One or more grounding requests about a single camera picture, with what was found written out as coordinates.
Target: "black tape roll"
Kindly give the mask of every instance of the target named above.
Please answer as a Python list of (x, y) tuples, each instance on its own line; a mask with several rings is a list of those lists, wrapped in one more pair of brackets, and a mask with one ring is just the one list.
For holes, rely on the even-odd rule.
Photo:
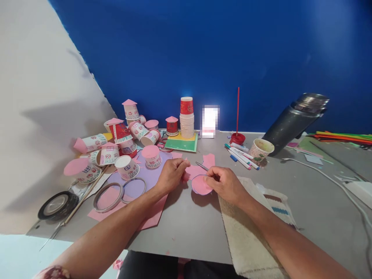
[(79, 197), (69, 191), (60, 192), (47, 200), (40, 208), (40, 220), (59, 221), (67, 217), (79, 203)]

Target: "red stick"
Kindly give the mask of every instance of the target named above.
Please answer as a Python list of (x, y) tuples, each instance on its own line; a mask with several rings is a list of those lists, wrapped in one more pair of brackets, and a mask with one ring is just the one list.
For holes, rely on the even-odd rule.
[(236, 115), (236, 136), (238, 136), (238, 123), (239, 123), (239, 92), (240, 92), (240, 87), (238, 87), (238, 112)]

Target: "black thermos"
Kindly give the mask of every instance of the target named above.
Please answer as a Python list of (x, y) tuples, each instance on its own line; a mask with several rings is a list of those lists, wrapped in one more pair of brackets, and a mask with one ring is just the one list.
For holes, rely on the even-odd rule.
[(291, 140), (300, 138), (310, 124), (323, 116), (328, 101), (326, 96), (304, 93), (288, 106), (262, 138), (275, 146), (269, 156), (275, 156)]

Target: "white cable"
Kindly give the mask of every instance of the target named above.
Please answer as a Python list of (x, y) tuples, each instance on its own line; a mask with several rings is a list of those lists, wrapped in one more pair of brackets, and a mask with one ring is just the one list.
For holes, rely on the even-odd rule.
[(356, 201), (350, 196), (350, 194), (348, 193), (347, 189), (345, 188), (345, 186), (339, 184), (337, 181), (333, 180), (331, 177), (329, 177), (328, 175), (326, 175), (324, 172), (322, 172), (321, 170), (317, 169), (317, 168), (314, 168), (308, 164), (305, 164), (305, 163), (302, 163), (300, 161), (297, 161), (295, 159), (291, 159), (291, 158), (283, 158), (282, 160), (284, 161), (288, 161), (288, 160), (292, 160), (292, 161), (295, 161), (297, 163), (300, 163), (302, 165), (305, 165), (307, 167), (310, 167), (312, 169), (315, 169), (316, 171), (320, 172), (321, 174), (323, 174), (325, 177), (327, 177), (329, 180), (331, 180), (333, 183), (337, 184), (346, 194), (346, 196), (348, 196), (348, 198), (351, 200), (351, 202), (356, 206), (356, 208), (358, 208), (358, 210), (360, 211), (360, 213), (362, 214), (362, 216), (364, 217), (364, 220), (366, 221), (366, 223), (371, 227), (372, 229), (372, 223), (371, 221), (368, 219), (368, 216), (367, 216), (367, 213), (359, 206), (359, 204), (356, 203)]

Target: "person's left hand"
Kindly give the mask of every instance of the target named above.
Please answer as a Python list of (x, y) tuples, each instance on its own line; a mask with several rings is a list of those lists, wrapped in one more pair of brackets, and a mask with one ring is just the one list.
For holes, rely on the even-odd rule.
[(190, 165), (189, 161), (181, 158), (167, 160), (154, 188), (164, 195), (169, 194), (177, 188), (186, 168)]

